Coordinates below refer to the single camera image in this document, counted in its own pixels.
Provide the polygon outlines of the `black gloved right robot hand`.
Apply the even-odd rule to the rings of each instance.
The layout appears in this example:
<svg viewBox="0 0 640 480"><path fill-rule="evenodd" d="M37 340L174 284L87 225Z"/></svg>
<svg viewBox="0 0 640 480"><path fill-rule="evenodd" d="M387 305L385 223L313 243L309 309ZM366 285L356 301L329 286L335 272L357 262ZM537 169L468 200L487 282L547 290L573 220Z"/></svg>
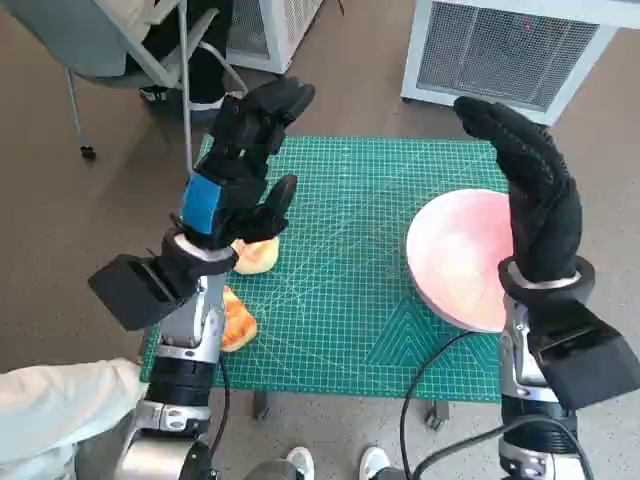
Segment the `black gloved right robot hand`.
<svg viewBox="0 0 640 480"><path fill-rule="evenodd" d="M532 283L573 277L582 206L552 136L498 102L461 96L453 110L468 135L496 150L509 187L513 256L520 274Z"/></svg>

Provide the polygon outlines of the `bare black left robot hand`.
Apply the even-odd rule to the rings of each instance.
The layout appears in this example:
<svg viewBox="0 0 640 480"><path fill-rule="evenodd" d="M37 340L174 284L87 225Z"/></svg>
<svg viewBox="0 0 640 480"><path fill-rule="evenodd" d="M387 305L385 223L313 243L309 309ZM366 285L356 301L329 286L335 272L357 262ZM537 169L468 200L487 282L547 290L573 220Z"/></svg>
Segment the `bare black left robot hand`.
<svg viewBox="0 0 640 480"><path fill-rule="evenodd" d="M285 175L268 189L268 160L315 94L313 85L281 77L224 100L210 131L212 146L183 194L177 224L190 242L217 250L238 239L269 240L287 228L297 177Z"/></svg>

